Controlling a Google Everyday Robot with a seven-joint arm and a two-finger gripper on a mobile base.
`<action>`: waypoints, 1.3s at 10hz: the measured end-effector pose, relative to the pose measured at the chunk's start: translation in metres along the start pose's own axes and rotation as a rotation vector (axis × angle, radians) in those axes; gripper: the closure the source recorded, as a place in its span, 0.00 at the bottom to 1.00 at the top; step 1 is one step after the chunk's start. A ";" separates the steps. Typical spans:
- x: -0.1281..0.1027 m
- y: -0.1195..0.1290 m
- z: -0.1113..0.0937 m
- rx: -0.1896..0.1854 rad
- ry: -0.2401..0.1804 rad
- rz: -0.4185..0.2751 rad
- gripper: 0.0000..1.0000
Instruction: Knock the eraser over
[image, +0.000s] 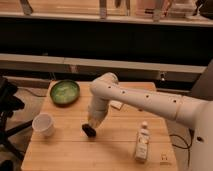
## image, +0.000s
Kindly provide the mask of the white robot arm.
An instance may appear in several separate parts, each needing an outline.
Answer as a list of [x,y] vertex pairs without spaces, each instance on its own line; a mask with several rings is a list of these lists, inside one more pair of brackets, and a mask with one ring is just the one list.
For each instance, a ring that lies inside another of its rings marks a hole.
[[143,109],[194,131],[190,171],[213,171],[213,59],[188,96],[122,87],[114,73],[105,73],[90,84],[92,99],[88,123],[82,129],[88,137],[108,114],[115,100]]

